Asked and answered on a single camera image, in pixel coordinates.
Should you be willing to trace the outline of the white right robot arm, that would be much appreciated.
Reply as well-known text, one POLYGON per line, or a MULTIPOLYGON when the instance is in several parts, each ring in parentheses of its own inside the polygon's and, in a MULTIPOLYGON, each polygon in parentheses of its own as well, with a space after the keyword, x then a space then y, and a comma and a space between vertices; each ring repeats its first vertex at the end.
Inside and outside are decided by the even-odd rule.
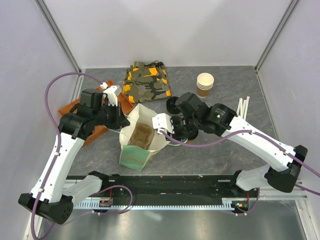
POLYGON ((283 193, 294 189, 308 152, 304 146, 293 147, 277 141, 226 105, 208 106, 191 92, 170 97, 166 109, 173 115, 171 136, 175 140, 194 140, 203 131, 237 143, 265 161, 262 167, 235 172, 235 181, 229 184, 233 196, 240 197, 253 188, 267 186, 283 193))

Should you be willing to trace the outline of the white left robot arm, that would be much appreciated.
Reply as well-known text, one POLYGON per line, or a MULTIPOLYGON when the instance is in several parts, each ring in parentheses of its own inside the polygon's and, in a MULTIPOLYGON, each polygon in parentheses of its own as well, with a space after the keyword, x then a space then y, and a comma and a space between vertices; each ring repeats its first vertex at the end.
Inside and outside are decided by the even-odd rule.
POLYGON ((49 160, 31 191, 20 195, 18 203, 21 206, 62 225, 82 200, 109 193, 110 185, 105 181, 108 177, 96 171, 67 189, 63 187, 76 155, 95 127, 118 130, 130 125, 118 101, 120 93, 118 85, 104 91, 90 88, 82 91, 79 104, 61 117, 49 160))

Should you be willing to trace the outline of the green patterned paper bag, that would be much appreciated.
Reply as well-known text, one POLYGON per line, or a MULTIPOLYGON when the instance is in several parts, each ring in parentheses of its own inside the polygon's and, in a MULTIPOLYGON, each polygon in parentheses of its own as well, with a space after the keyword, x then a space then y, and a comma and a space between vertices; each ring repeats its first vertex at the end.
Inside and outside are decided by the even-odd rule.
POLYGON ((157 134, 153 128, 152 118, 156 115, 154 110, 140 103, 130 112, 130 125, 122 128, 119 134, 120 165, 141 171, 155 154, 169 144, 166 137, 157 134))

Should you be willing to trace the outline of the brown pulp cup carrier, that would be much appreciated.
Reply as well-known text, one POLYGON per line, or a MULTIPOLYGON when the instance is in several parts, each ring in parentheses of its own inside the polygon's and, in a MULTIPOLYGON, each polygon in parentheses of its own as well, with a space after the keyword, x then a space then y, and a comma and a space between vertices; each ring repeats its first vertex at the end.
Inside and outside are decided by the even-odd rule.
POLYGON ((130 145, 147 150, 154 135, 155 131, 152 127, 143 123, 137 123, 130 138, 130 145))

